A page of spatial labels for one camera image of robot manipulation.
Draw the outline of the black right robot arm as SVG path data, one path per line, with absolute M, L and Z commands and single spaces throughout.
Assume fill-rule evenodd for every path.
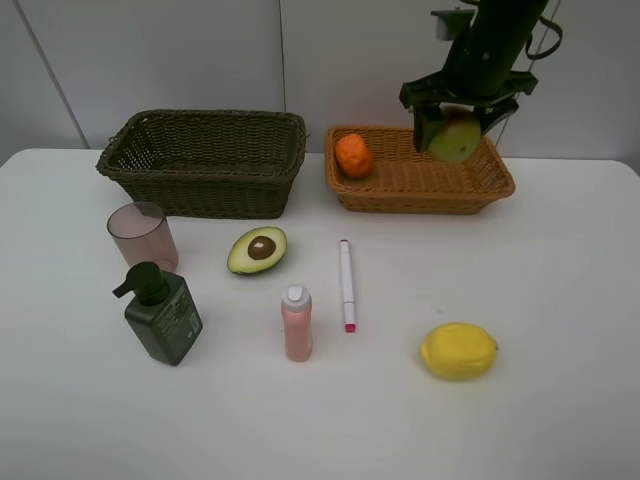
M 541 60 L 558 48 L 533 54 L 532 32 L 541 23 L 558 35 L 562 29 L 543 17 L 545 1 L 469 1 L 468 8 L 434 10 L 437 38 L 451 43 L 443 67 L 420 79 L 405 82 L 399 99 L 413 113 L 413 146 L 428 150 L 445 124 L 441 105 L 470 107 L 486 134 L 519 108 L 516 96 L 530 95 L 538 84 L 530 72 L 513 65 L 524 52 Z

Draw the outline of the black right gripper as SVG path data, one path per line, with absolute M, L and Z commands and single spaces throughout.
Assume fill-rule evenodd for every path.
M 399 99 L 405 108 L 413 108 L 415 150 L 426 152 L 445 124 L 439 104 L 478 109 L 481 134 L 486 135 L 518 110 L 519 94 L 530 95 L 537 85 L 538 79 L 527 71 L 497 70 L 454 76 L 442 70 L 404 83 Z

